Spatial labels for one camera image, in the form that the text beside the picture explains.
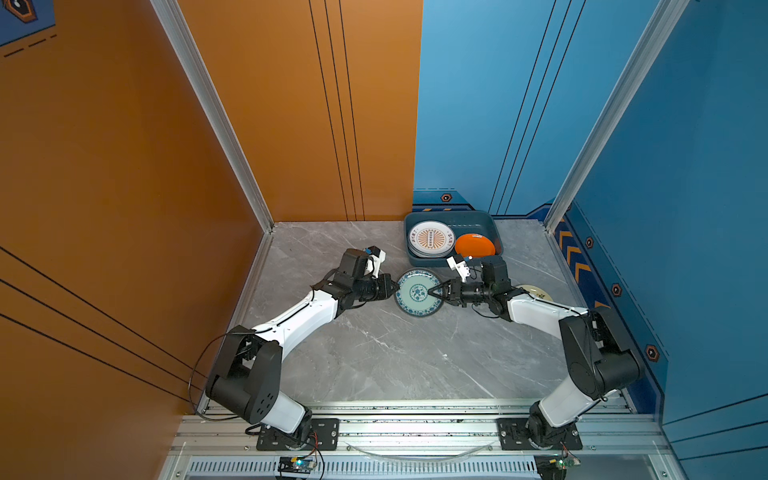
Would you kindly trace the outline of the cream plate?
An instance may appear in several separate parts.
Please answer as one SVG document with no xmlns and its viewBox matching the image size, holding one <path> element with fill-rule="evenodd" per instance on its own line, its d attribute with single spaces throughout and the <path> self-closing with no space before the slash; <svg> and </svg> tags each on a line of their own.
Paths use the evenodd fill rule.
<svg viewBox="0 0 768 480">
<path fill-rule="evenodd" d="M 521 290 L 520 296 L 524 298 L 553 302 L 551 295 L 540 287 L 533 285 L 519 285 L 518 288 Z"/>
</svg>

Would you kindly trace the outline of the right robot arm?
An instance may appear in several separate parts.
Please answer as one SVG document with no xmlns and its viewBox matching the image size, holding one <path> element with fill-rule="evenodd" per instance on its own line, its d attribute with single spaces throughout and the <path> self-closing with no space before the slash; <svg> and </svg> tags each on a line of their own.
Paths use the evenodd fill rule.
<svg viewBox="0 0 768 480">
<path fill-rule="evenodd" d="M 493 316 L 562 343 L 568 375 L 529 409 L 526 431 L 534 447 L 560 444 L 584 413 L 645 375 L 627 327 L 611 308 L 577 308 L 541 299 L 514 286 L 498 256 L 483 259 L 476 279 L 464 261 L 452 269 L 459 276 L 429 288 L 430 296 L 454 306 L 485 304 Z"/>
</svg>

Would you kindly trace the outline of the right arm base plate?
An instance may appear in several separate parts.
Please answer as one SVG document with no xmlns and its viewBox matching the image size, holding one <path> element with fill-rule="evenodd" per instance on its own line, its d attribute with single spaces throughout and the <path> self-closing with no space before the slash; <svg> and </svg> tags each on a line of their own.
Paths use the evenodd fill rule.
<svg viewBox="0 0 768 480">
<path fill-rule="evenodd" d="M 575 422 L 552 427 L 545 420 L 538 418 L 500 418 L 496 420 L 496 427 L 503 450 L 583 449 Z"/>
</svg>

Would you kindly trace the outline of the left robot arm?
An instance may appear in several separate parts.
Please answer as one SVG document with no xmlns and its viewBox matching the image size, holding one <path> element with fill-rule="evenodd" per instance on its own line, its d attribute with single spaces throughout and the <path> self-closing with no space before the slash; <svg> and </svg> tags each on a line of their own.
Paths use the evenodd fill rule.
<svg viewBox="0 0 768 480">
<path fill-rule="evenodd" d="M 280 390 L 282 364 L 316 330 L 342 313 L 391 298 L 399 290 L 381 271 L 386 253 L 348 249 L 338 267 L 310 287 L 297 304 L 253 328 L 235 326 L 224 336 L 205 387 L 208 399 L 251 425 L 260 424 L 302 444 L 311 433 L 311 410 Z"/>
</svg>

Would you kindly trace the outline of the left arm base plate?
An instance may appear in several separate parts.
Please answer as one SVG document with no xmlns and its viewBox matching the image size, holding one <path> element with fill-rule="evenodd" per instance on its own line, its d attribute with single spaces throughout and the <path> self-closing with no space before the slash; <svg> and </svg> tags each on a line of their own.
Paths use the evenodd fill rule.
<svg viewBox="0 0 768 480">
<path fill-rule="evenodd" d="M 258 435 L 256 449 L 264 452 L 309 452 L 318 447 L 321 452 L 335 451 L 338 446 L 339 430 L 338 418 L 312 418 L 292 433 L 273 427 L 263 427 Z"/>
</svg>

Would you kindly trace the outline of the teal patterned plate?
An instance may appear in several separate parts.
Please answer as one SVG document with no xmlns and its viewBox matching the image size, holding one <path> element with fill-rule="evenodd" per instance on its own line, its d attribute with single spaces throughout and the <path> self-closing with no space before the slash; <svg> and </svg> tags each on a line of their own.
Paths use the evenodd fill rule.
<svg viewBox="0 0 768 480">
<path fill-rule="evenodd" d="M 398 280 L 395 301 L 406 314 L 424 318 L 435 314 L 443 305 L 443 300 L 430 293 L 433 290 L 441 294 L 439 277 L 426 269 L 414 268 L 406 271 Z"/>
</svg>

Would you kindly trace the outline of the orange sunburst plate front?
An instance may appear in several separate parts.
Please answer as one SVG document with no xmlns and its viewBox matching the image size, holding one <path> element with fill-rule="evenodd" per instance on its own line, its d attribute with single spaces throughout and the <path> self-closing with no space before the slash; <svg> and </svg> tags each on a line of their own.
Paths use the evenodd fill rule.
<svg viewBox="0 0 768 480">
<path fill-rule="evenodd" d="M 454 231 L 438 221 L 423 221 L 414 225 L 407 236 L 410 251 L 417 258 L 441 258 L 453 251 Z"/>
</svg>

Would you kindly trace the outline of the orange plastic plate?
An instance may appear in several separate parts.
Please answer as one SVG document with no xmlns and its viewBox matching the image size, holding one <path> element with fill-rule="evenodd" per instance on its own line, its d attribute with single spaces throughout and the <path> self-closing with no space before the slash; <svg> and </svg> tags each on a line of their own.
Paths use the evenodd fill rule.
<svg viewBox="0 0 768 480">
<path fill-rule="evenodd" d="M 455 251 L 462 257 L 481 258 L 494 256 L 497 253 L 497 248 L 488 237 L 477 233 L 468 233 L 457 238 Z"/>
</svg>

